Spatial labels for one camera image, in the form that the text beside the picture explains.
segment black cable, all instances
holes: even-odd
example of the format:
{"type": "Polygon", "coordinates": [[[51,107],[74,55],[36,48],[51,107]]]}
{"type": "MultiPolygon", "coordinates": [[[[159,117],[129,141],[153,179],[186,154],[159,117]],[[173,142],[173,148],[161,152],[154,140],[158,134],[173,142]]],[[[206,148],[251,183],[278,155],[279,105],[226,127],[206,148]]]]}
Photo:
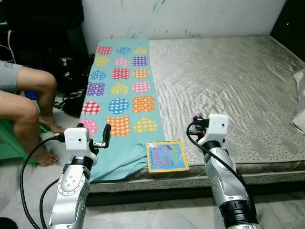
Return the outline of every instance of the black cable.
{"type": "Polygon", "coordinates": [[[255,204],[254,204],[254,201],[253,201],[253,198],[252,196],[249,194],[248,192],[248,186],[247,184],[245,183],[244,179],[242,176],[240,176],[238,173],[236,173],[227,163],[225,163],[222,159],[220,159],[218,156],[216,156],[215,154],[213,154],[212,152],[210,152],[209,150],[207,150],[206,148],[204,148],[203,146],[199,145],[197,142],[195,142],[190,134],[189,134],[189,131],[190,131],[190,128],[192,125],[194,125],[195,123],[192,122],[190,123],[188,126],[187,126],[187,129],[186,129],[186,135],[187,137],[189,138],[189,140],[195,145],[197,146],[198,148],[200,148],[202,151],[204,151],[205,153],[207,153],[208,155],[210,155],[211,157],[214,157],[217,161],[219,161],[224,167],[226,167],[239,181],[240,183],[242,183],[242,185],[244,186],[245,190],[246,190],[246,193],[248,194],[249,196],[249,199],[250,199],[250,204],[251,204],[251,208],[253,209],[254,211],[254,214],[255,214],[255,217],[256,217],[256,208],[255,208],[255,204]]]}
{"type": "Polygon", "coordinates": [[[48,229],[46,222],[44,221],[44,216],[43,216],[43,199],[44,196],[46,195],[47,191],[49,190],[49,188],[51,188],[54,184],[56,184],[59,181],[59,178],[54,180],[52,183],[50,183],[43,191],[41,197],[40,197],[40,201],[39,201],[39,214],[40,214],[40,220],[41,220],[41,224],[43,229],[48,229]]]}
{"type": "Polygon", "coordinates": [[[25,161],[23,162],[22,168],[21,168],[21,172],[20,172],[20,178],[19,178],[19,183],[20,183],[20,194],[21,194],[21,201],[22,201],[22,206],[23,206],[23,210],[24,213],[26,215],[26,217],[28,218],[28,220],[30,221],[31,225],[35,228],[35,229],[40,229],[40,227],[37,225],[37,223],[33,220],[32,216],[29,213],[27,204],[25,202],[25,196],[24,196],[24,188],[23,188],[23,173],[24,173],[24,169],[29,161],[29,159],[31,158],[31,156],[35,153],[35,151],[41,147],[43,144],[45,144],[48,141],[51,140],[55,140],[57,139],[56,136],[54,137],[50,137],[46,140],[43,140],[42,142],[40,142],[33,150],[32,152],[30,152],[30,154],[27,156],[27,158],[25,159],[25,161]]]}

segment teal blanket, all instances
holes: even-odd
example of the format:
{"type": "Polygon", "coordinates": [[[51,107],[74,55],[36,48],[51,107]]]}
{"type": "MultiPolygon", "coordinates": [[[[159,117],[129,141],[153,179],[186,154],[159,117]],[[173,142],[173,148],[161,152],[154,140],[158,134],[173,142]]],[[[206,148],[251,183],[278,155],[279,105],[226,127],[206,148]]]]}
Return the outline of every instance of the teal blanket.
{"type": "Polygon", "coordinates": [[[112,126],[108,149],[100,150],[91,181],[122,179],[147,166],[146,142],[164,141],[146,39],[99,43],[81,113],[94,142],[112,126]]]}

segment purple polka dot square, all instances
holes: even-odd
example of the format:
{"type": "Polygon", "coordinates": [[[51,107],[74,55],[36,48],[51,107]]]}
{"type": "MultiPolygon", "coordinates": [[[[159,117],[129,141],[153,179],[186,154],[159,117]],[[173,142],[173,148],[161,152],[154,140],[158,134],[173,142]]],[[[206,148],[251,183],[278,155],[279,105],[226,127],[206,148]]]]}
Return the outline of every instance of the purple polka dot square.
{"type": "Polygon", "coordinates": [[[104,94],[104,83],[88,83],[87,95],[88,96],[101,96],[104,94]]]}
{"type": "Polygon", "coordinates": [[[132,58],[133,66],[147,66],[148,65],[148,57],[147,56],[134,56],[132,58]]]}

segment white wall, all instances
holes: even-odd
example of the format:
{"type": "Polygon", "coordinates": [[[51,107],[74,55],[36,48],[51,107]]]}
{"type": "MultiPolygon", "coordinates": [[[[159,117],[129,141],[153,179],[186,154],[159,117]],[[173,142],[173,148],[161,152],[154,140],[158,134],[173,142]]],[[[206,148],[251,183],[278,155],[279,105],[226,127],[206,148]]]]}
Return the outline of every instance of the white wall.
{"type": "Polygon", "coordinates": [[[269,34],[285,0],[82,0],[89,52],[104,38],[269,34]]]}

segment leg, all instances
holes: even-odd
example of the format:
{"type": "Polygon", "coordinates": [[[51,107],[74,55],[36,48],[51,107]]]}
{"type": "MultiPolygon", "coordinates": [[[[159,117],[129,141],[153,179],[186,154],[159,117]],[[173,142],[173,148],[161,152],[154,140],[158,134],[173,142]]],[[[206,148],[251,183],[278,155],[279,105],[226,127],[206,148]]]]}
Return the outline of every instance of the leg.
{"type": "Polygon", "coordinates": [[[53,116],[53,103],[55,99],[56,80],[48,72],[27,67],[21,67],[17,78],[19,91],[37,91],[37,103],[40,109],[39,122],[45,124],[54,133],[64,131],[57,126],[53,116]]]}
{"type": "MultiPolygon", "coordinates": [[[[15,137],[29,153],[38,144],[39,113],[30,99],[0,91],[0,119],[14,121],[15,137]]],[[[43,166],[52,165],[58,157],[39,148],[33,155],[34,160],[43,166]]]]}

